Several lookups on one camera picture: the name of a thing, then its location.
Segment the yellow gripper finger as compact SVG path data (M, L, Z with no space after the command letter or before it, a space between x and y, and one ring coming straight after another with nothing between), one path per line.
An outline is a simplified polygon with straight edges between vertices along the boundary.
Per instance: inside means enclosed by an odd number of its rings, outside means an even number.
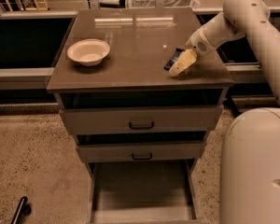
M178 60L170 68L169 75L171 77L179 76L185 72L191 65L197 61L197 54L193 49L184 49Z

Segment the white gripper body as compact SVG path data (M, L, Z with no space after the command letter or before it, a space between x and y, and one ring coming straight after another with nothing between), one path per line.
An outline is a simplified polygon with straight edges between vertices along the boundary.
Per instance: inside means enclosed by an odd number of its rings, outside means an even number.
M203 28L196 30L186 42L187 49L193 49L199 56L205 56L216 48L207 39Z

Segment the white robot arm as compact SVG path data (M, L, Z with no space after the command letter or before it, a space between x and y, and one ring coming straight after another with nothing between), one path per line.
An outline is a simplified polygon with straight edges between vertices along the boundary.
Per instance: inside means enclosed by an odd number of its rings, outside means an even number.
M279 106L233 120L220 164L219 224L280 224L280 32L262 0L224 0L223 10L196 30L169 67L177 77L200 57L244 36Z

